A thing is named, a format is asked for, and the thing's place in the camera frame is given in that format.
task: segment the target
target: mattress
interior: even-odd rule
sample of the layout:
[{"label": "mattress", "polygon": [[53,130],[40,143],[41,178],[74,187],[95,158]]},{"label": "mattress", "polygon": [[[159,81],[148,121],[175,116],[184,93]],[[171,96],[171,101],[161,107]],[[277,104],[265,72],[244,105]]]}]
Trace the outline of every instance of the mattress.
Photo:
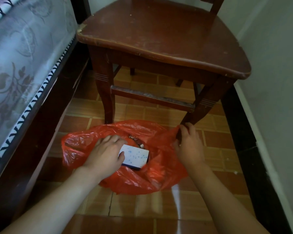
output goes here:
[{"label": "mattress", "polygon": [[70,0],[14,0],[0,18],[0,159],[56,71],[76,29]]}]

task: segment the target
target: plastic bag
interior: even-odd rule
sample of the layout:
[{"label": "plastic bag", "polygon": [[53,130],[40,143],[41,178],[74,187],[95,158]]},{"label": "plastic bag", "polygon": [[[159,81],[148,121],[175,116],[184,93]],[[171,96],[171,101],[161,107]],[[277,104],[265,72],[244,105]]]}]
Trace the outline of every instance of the plastic bag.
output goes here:
[{"label": "plastic bag", "polygon": [[117,194],[140,195],[167,189],[188,176],[180,163],[172,143],[179,127],[170,131],[157,123],[144,120],[128,120],[95,126],[87,131],[69,133],[62,138],[63,165],[75,169],[81,166],[93,150],[99,138],[119,135],[128,145],[137,147],[129,134],[139,138],[149,150],[149,160],[139,171],[121,166],[100,185]]}]

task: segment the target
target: bed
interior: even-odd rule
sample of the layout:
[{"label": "bed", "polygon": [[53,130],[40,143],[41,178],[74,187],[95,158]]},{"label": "bed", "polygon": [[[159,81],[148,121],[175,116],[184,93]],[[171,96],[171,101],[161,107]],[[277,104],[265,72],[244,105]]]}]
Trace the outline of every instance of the bed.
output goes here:
[{"label": "bed", "polygon": [[21,213],[84,69],[88,0],[0,0],[0,231]]}]

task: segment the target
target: small box with blue dots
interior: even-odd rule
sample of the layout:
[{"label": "small box with blue dots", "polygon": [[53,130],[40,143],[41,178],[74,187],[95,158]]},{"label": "small box with blue dots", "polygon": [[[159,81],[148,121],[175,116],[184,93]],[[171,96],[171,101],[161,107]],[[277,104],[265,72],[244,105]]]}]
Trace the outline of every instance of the small box with blue dots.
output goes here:
[{"label": "small box with blue dots", "polygon": [[149,151],[124,144],[119,153],[125,152],[123,166],[140,170],[147,162]]}]

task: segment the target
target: floor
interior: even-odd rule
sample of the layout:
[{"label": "floor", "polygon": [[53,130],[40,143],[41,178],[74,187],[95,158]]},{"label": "floor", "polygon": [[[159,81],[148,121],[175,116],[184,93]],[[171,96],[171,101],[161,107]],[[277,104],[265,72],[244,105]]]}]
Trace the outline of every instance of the floor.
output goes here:
[{"label": "floor", "polygon": [[[176,79],[136,70],[129,75],[121,68],[115,85],[186,102],[194,101],[191,82],[176,87]],[[145,119],[172,128],[185,112],[147,102],[116,96],[115,121]],[[66,112],[50,153],[28,200],[27,207],[45,197],[64,182],[71,172],[62,166],[61,137],[68,132],[103,124],[104,109],[93,71],[81,79]],[[254,214],[244,176],[235,151],[223,107],[218,102],[195,125],[204,143],[205,159],[216,176]],[[63,233],[217,233],[207,207],[189,177],[171,190],[148,195],[116,195],[110,189],[94,188]]]}]

